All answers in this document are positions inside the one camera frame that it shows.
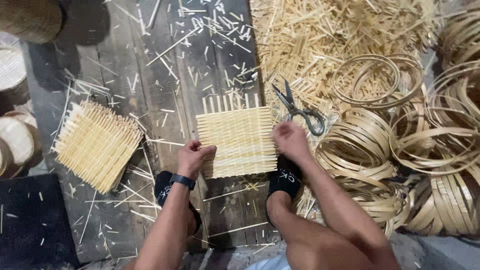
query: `wooden floor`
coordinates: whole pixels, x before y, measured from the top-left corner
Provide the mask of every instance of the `wooden floor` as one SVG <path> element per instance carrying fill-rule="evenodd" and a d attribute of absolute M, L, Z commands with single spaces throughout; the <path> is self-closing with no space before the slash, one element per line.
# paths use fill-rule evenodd
<path fill-rule="evenodd" d="M 145 203 L 138 202 L 122 203 L 117 207 L 114 206 L 116 202 L 101 202 L 123 200 L 131 196 L 132 192 L 119 186 L 117 192 L 94 196 L 94 190 L 88 184 L 82 183 L 58 164 L 55 154 L 49 153 L 65 106 L 68 85 L 64 77 L 65 69 L 77 79 L 108 87 L 112 95 L 125 97 L 114 97 L 113 101 L 100 95 L 92 95 L 90 98 L 110 107 L 120 102 L 113 105 L 117 113 L 142 116 L 140 121 L 147 128 L 150 138 L 186 143 L 197 137 L 195 116 L 203 114 L 202 98 L 212 94 L 211 88 L 216 94 L 223 95 L 225 90 L 230 89 L 230 82 L 225 79 L 226 73 L 232 79 L 240 74 L 236 66 L 244 65 L 245 69 L 256 66 L 254 38 L 249 41 L 239 39 L 241 26 L 250 25 L 248 2 L 160 0 L 155 23 L 153 27 L 145 29 L 148 33 L 144 35 L 141 23 L 137 22 L 140 18 L 139 11 L 147 25 L 156 0 L 143 0 L 140 4 L 133 0 L 107 0 L 105 4 L 100 0 L 64 2 L 65 25 L 55 43 L 22 43 L 28 86 L 42 135 L 44 157 L 53 170 L 52 173 L 58 174 L 61 180 L 79 260 L 89 262 L 132 257 L 142 247 L 153 223 L 133 214 L 131 210 L 156 217 L 154 209 L 139 207 Z M 204 12 L 185 11 L 184 17 L 180 17 L 180 3 L 184 8 Z M 219 3 L 223 4 L 225 15 L 216 10 L 215 4 L 219 6 Z M 213 17 L 214 10 L 216 16 L 239 22 L 237 31 L 228 36 L 235 38 L 235 44 L 219 35 L 210 36 L 209 29 L 205 27 L 202 32 L 194 31 L 194 35 L 188 37 L 188 42 L 183 39 L 168 51 L 163 57 L 165 63 L 157 60 L 147 66 L 156 57 L 156 52 L 164 52 L 195 29 L 192 18 Z M 244 21 L 236 19 L 231 12 L 238 17 L 242 16 Z M 225 29 L 222 33 L 226 35 L 229 32 Z M 253 82 L 243 85 L 237 82 L 234 87 L 251 94 L 251 97 L 253 93 L 259 93 L 256 80 L 258 76 L 254 73 L 252 71 L 238 77 L 245 81 L 254 78 Z M 137 74 L 139 81 L 134 83 Z M 129 81 L 135 85 L 134 91 L 129 86 Z M 86 98 L 87 95 L 71 92 L 69 102 L 78 103 Z M 131 164 L 146 171 L 150 165 L 154 175 L 161 170 L 174 172 L 178 165 L 178 148 L 175 145 L 145 143 L 135 152 Z M 197 188 L 191 193 L 191 202 L 200 209 L 203 226 L 195 235 L 196 238 L 189 238 L 190 250 L 269 243 L 271 236 L 278 235 L 267 224 L 207 237 L 266 222 L 268 181 L 261 175 L 254 176 L 253 179 L 251 176 L 245 178 L 252 183 L 260 181 L 259 185 L 267 185 L 259 187 L 259 191 L 249 190 L 202 202 L 206 198 L 244 189 L 246 182 L 242 177 L 198 180 Z M 135 191 L 146 186 L 138 193 L 154 201 L 152 179 L 126 172 L 122 183 Z M 129 200 L 141 199 L 133 195 Z"/>

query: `wooden plank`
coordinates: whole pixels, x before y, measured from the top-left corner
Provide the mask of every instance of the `wooden plank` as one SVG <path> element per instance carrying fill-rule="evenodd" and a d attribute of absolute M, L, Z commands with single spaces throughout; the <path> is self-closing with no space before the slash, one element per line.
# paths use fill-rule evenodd
<path fill-rule="evenodd" d="M 121 6 L 130 11 L 130 13 L 133 13 L 133 11 L 136 10 L 135 4 L 131 1 L 118 0 L 114 3 L 107 2 L 106 5 L 110 12 L 110 24 L 109 29 L 107 29 L 110 35 L 97 45 L 100 58 L 99 63 L 103 66 L 101 69 L 103 84 L 111 89 L 112 94 L 124 97 L 119 98 L 114 96 L 113 99 L 109 100 L 109 107 L 113 107 L 114 111 L 121 115 L 129 115 L 132 113 L 136 117 L 141 117 L 138 121 L 140 121 L 143 126 L 149 128 L 149 115 L 145 115 L 147 109 L 136 59 L 136 56 L 140 52 L 135 48 L 133 42 L 133 35 L 138 31 L 139 25 L 136 22 L 131 24 L 132 19 L 117 7 L 117 5 Z M 149 169 L 146 162 L 144 151 L 140 149 L 134 153 L 129 164 L 133 164 L 148 172 Z M 152 195 L 152 188 L 154 187 L 153 180 L 136 174 L 126 173 L 123 176 L 122 182 L 130 185 L 133 190 L 139 190 L 150 183 L 150 187 L 139 191 L 139 194 L 155 202 L 155 196 Z M 126 191 L 121 193 L 119 197 L 114 196 L 113 200 L 122 200 L 131 194 L 130 191 Z M 133 196 L 132 199 L 138 200 L 140 198 Z M 149 232 L 153 225 L 151 221 L 133 214 L 131 210 L 153 217 L 157 216 L 156 210 L 141 208 L 138 205 L 138 203 L 124 203 L 116 208 L 114 208 L 113 205 L 110 206 L 111 211 L 121 212 L 125 219 L 131 221 L 127 227 L 116 229 L 116 231 L 119 231 L 119 234 L 104 234 L 107 238 L 107 245 L 110 246 L 110 251 L 114 258 L 135 255 L 136 251 L 143 246 L 146 232 Z"/>
<path fill-rule="evenodd" d="M 171 12 L 168 14 L 168 22 L 172 24 L 173 33 L 177 32 L 177 36 L 174 41 L 182 37 L 184 33 L 191 32 L 191 29 L 195 27 L 204 27 L 192 21 L 193 18 L 200 16 L 209 16 L 207 12 L 200 12 L 198 15 L 188 15 L 188 12 L 184 12 L 183 16 L 179 16 L 178 10 L 181 9 L 180 4 L 176 1 L 171 3 Z M 183 3 L 184 8 L 190 10 L 208 10 L 214 3 L 201 4 L 200 2 Z M 177 69 L 179 71 L 179 79 L 181 83 L 181 91 L 184 96 L 184 102 L 186 109 L 186 118 L 189 129 L 195 137 L 198 137 L 195 130 L 197 128 L 197 122 L 195 116 L 203 114 L 204 107 L 201 102 L 202 99 L 209 94 L 222 95 L 220 90 L 221 81 L 223 80 L 222 71 L 217 68 L 216 62 L 216 50 L 214 44 L 211 41 L 208 29 L 204 28 L 202 32 L 195 32 L 194 36 L 191 36 L 187 40 L 191 43 L 191 46 L 185 44 L 179 44 L 173 50 L 177 56 L 185 55 L 184 58 L 176 58 Z M 231 178 L 215 180 L 199 179 L 200 197 L 207 198 L 209 193 L 224 192 L 224 187 L 229 188 L 234 181 Z M 222 211 L 224 206 L 228 206 L 227 211 Z M 239 202 L 238 195 L 232 195 L 219 200 L 207 202 L 203 205 L 204 210 L 204 223 L 207 228 L 208 234 L 215 234 L 218 232 L 228 231 L 228 228 L 233 226 L 239 228 L 244 226 L 242 209 Z M 215 239 L 208 239 L 209 242 L 221 245 L 221 246 L 236 246 L 245 245 L 244 232 L 234 232 L 226 235 L 219 236 Z"/>
<path fill-rule="evenodd" d="M 155 5 L 155 0 L 142 2 L 142 14 L 144 20 L 150 18 L 151 12 Z M 167 15 L 168 2 L 162 1 L 158 9 L 157 17 L 165 18 Z M 169 142 L 186 143 L 191 137 L 191 131 L 187 125 L 187 115 L 185 113 L 185 105 L 182 91 L 183 86 L 180 81 L 175 79 L 178 75 L 175 51 L 167 52 L 163 60 L 168 68 L 161 60 L 157 60 L 149 66 L 146 66 L 154 57 L 155 52 L 163 52 L 165 48 L 170 47 L 174 41 L 169 31 L 167 20 L 155 20 L 153 29 L 147 30 L 151 36 L 142 36 L 139 32 L 134 33 L 134 42 L 138 51 L 144 54 L 137 55 L 137 60 L 142 78 L 142 85 L 145 89 L 145 100 L 147 101 L 148 112 L 150 116 L 150 124 L 152 127 L 152 138 L 163 138 Z M 165 112 L 164 110 L 173 110 L 174 112 Z M 177 152 L 179 146 L 171 146 L 167 144 L 156 144 L 156 150 L 159 157 L 161 170 L 176 172 L 178 167 Z M 196 188 L 191 192 L 190 201 L 194 207 L 200 209 L 200 215 L 204 220 L 203 210 L 201 208 L 200 188 Z M 194 235 L 196 238 L 207 241 L 207 233 L 205 227 L 202 226 L 199 232 Z M 207 248 L 208 244 L 195 238 L 189 238 L 187 242 L 189 250 L 198 250 Z"/>
<path fill-rule="evenodd" d="M 226 21 L 227 23 L 229 20 L 234 23 L 239 22 L 238 24 L 239 31 L 241 30 L 241 25 L 252 25 L 249 8 L 245 1 L 225 2 L 223 9 L 225 10 L 225 14 L 217 11 L 216 12 L 217 17 L 226 18 L 223 20 Z M 237 17 L 242 17 L 244 19 L 244 22 L 242 22 L 241 20 L 238 20 L 237 17 L 235 17 L 231 13 L 235 14 Z M 246 26 L 244 28 L 243 33 L 245 33 L 247 29 L 248 27 Z M 241 70 L 242 67 L 244 67 L 244 70 L 250 70 L 256 67 L 257 64 L 256 64 L 256 58 L 255 58 L 255 51 L 256 51 L 255 43 L 253 42 L 253 38 L 251 38 L 249 41 L 246 41 L 246 39 L 241 40 L 239 36 L 240 34 L 238 32 L 234 32 L 229 37 L 230 39 L 233 39 L 237 43 L 241 44 L 245 49 L 235 45 L 233 42 L 228 41 L 224 37 L 221 37 L 219 35 L 214 35 L 212 38 L 212 40 L 214 40 L 218 45 L 222 47 L 222 49 L 219 48 L 218 46 L 214 47 L 215 56 L 218 61 L 218 69 L 220 71 L 223 70 L 224 73 L 226 71 L 229 79 L 233 81 L 233 82 L 227 83 L 226 79 L 222 79 L 220 81 L 220 87 L 221 89 L 225 89 L 225 90 L 231 90 L 232 88 L 239 89 L 239 94 L 241 95 L 242 98 L 244 98 L 244 95 L 243 95 L 244 93 L 248 94 L 249 96 L 248 107 L 252 108 L 252 107 L 255 107 L 254 94 L 257 94 L 259 97 L 261 97 L 260 86 L 258 82 L 258 75 L 253 76 L 257 71 L 255 70 L 253 72 L 248 72 L 248 73 L 243 72 L 245 73 L 245 75 L 240 77 L 238 77 L 238 75 L 242 73 L 242 70 Z M 247 81 L 252 81 L 252 82 L 241 84 L 239 81 L 234 80 L 233 79 L 234 77 L 243 82 L 247 82 Z M 246 100 L 242 100 L 241 101 L 242 105 L 245 104 L 245 102 Z M 245 176 L 245 178 L 247 178 L 251 183 L 255 183 L 258 181 L 258 180 L 252 180 L 250 176 Z M 267 182 L 268 180 L 265 179 L 261 181 L 259 185 L 265 184 Z M 237 185 L 237 186 L 239 190 L 245 188 L 244 184 Z M 253 224 L 266 222 L 265 202 L 266 202 L 267 193 L 268 193 L 267 186 L 260 187 L 258 192 L 249 190 L 246 192 L 238 193 L 239 203 L 241 205 L 242 216 L 243 216 L 243 224 L 244 224 L 243 226 L 249 226 Z M 255 201 L 255 207 L 257 210 L 256 216 L 253 208 L 253 201 Z M 265 235 L 265 231 L 267 231 L 269 227 L 271 227 L 271 225 L 267 224 L 267 225 L 261 225 L 255 228 L 246 229 L 244 232 L 246 237 L 246 244 L 254 245 L 254 244 L 266 243 L 267 238 L 263 237 L 263 235 Z"/>
<path fill-rule="evenodd" d="M 55 162 L 55 155 L 49 153 L 55 137 L 54 132 L 60 123 L 66 101 L 65 78 L 62 71 L 64 68 L 68 68 L 78 74 L 79 78 L 85 80 L 91 80 L 91 78 L 98 80 L 101 77 L 98 66 L 93 65 L 90 61 L 84 61 L 83 58 L 86 56 L 96 58 L 95 47 L 77 49 L 75 45 L 68 44 L 63 40 L 59 40 L 57 43 L 62 47 L 63 54 L 56 51 L 53 44 L 37 45 L 22 42 L 22 48 L 29 76 L 30 96 L 38 122 L 45 162 L 49 168 L 53 169 L 52 172 L 59 176 L 64 191 L 69 222 L 74 224 L 81 216 L 86 218 L 88 215 L 90 205 L 84 203 L 83 200 L 92 199 L 94 191 L 88 185 L 82 184 L 82 181 L 73 176 L 68 169 Z M 81 97 L 72 94 L 71 101 L 78 101 L 81 98 L 85 98 L 85 95 Z M 73 194 L 69 184 L 76 189 Z M 95 208 L 92 212 L 96 214 L 97 209 Z M 95 218 L 89 220 L 90 226 L 87 227 L 85 232 L 87 235 L 93 234 L 95 223 Z M 87 237 L 82 242 L 82 246 L 78 246 L 82 232 L 82 224 L 72 227 L 79 261 L 88 262 L 94 259 L 104 259 L 108 253 L 95 247 L 98 241 L 90 241 Z"/>

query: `scissors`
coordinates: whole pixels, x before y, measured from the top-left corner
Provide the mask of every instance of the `scissors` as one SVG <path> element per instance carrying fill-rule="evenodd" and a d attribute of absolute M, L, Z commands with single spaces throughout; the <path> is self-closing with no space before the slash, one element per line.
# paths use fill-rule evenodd
<path fill-rule="evenodd" d="M 275 89 L 275 92 L 280 98 L 280 100 L 288 109 L 288 113 L 286 115 L 287 117 L 286 121 L 291 121 L 293 116 L 299 114 L 305 119 L 305 121 L 307 122 L 308 129 L 313 135 L 315 136 L 322 135 L 325 129 L 325 123 L 324 123 L 323 117 L 313 110 L 309 110 L 309 109 L 300 110 L 299 108 L 297 108 L 297 106 L 295 106 L 295 103 L 293 102 L 292 91 L 290 90 L 290 86 L 288 85 L 288 82 L 286 79 L 285 79 L 285 90 L 287 92 L 286 96 L 282 94 L 274 84 L 272 84 L 272 86 Z M 312 116 L 318 121 L 318 124 L 320 126 L 320 131 L 317 132 L 315 128 L 312 126 L 309 116 Z"/>

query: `scissor blade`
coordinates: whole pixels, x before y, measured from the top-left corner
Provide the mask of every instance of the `scissor blade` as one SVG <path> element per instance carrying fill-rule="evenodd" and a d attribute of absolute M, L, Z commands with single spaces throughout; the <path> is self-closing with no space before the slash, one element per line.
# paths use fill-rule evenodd
<path fill-rule="evenodd" d="M 285 107 L 289 108 L 290 103 L 287 101 L 286 96 L 284 94 L 282 94 L 282 92 L 280 92 L 280 90 L 278 90 L 278 88 L 274 84 L 272 84 L 272 86 L 273 86 L 273 89 L 275 89 L 276 95 L 283 102 L 283 105 L 285 105 Z"/>
<path fill-rule="evenodd" d="M 292 91 L 290 90 L 290 86 L 288 85 L 287 79 L 285 80 L 285 91 L 287 92 L 287 97 L 285 98 L 289 103 L 294 103 L 293 102 L 293 96 L 292 96 Z"/>

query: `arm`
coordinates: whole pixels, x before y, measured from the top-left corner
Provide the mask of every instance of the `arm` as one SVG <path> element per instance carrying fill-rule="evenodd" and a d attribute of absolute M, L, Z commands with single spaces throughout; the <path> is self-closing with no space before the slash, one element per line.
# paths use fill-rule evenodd
<path fill-rule="evenodd" d="M 382 269 L 399 269 L 390 243 L 375 221 L 340 188 L 310 153 L 303 128 L 292 122 L 278 125 L 273 138 L 281 152 L 299 165 L 328 226 L 360 249 Z"/>
<path fill-rule="evenodd" d="M 215 154 L 216 147 L 200 149 L 200 141 L 190 141 L 179 150 L 177 174 L 192 180 L 198 178 L 203 159 Z M 133 269 L 178 269 L 186 249 L 188 220 L 192 211 L 188 208 L 190 190 L 174 183 L 152 231 L 140 250 Z"/>

